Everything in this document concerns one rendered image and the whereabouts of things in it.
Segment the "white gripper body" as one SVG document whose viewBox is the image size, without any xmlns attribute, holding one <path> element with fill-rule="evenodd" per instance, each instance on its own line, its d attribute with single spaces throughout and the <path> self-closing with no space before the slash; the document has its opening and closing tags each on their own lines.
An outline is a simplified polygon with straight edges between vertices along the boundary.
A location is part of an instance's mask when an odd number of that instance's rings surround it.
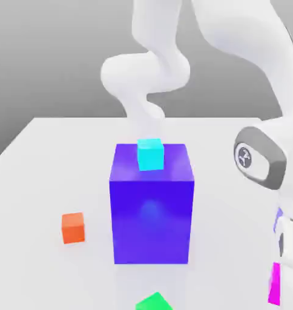
<svg viewBox="0 0 293 310">
<path fill-rule="evenodd" d="M 277 235 L 281 262 L 293 268 L 293 221 L 281 217 L 277 224 Z"/>
</svg>

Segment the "small magenta cube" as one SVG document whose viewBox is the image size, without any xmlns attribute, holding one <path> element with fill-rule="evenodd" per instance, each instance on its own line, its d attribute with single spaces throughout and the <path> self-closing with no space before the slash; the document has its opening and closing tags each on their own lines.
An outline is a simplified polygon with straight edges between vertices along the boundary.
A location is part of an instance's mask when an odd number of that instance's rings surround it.
<svg viewBox="0 0 293 310">
<path fill-rule="evenodd" d="M 280 306 L 281 297 L 281 265 L 278 262 L 272 264 L 269 279 L 268 303 Z"/>
</svg>

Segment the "small green cube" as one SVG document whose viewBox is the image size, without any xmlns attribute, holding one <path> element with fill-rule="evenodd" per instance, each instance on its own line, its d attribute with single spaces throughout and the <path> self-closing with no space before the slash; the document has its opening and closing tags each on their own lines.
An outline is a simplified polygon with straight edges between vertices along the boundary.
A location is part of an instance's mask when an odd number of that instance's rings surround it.
<svg viewBox="0 0 293 310">
<path fill-rule="evenodd" d="M 135 310 L 173 310 L 173 308 L 159 292 L 155 292 L 137 303 Z"/>
</svg>

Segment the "small cyan cube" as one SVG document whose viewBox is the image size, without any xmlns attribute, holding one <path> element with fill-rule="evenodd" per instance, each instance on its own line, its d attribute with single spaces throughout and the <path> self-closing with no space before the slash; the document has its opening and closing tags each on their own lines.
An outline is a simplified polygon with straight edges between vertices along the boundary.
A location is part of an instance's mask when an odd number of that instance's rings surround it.
<svg viewBox="0 0 293 310">
<path fill-rule="evenodd" d="M 137 162 L 140 171 L 163 170 L 164 146 L 160 139 L 137 140 Z"/>
</svg>

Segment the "small orange cube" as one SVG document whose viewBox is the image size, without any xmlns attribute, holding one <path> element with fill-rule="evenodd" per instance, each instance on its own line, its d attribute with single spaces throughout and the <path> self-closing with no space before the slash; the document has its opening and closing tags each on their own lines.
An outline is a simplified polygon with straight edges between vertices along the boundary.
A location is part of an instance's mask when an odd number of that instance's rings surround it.
<svg viewBox="0 0 293 310">
<path fill-rule="evenodd" d="M 63 214 L 61 230 L 64 244 L 84 242 L 85 225 L 83 213 Z"/>
</svg>

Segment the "large blue box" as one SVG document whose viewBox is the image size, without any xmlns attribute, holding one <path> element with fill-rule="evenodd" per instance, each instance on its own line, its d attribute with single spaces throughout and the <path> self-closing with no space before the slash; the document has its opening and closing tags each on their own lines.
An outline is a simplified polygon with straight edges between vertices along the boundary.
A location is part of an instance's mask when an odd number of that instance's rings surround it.
<svg viewBox="0 0 293 310">
<path fill-rule="evenodd" d="M 135 144 L 118 144 L 109 179 L 116 264 L 186 264 L 194 175 L 184 144 L 164 146 L 164 167 L 140 171 Z"/>
</svg>

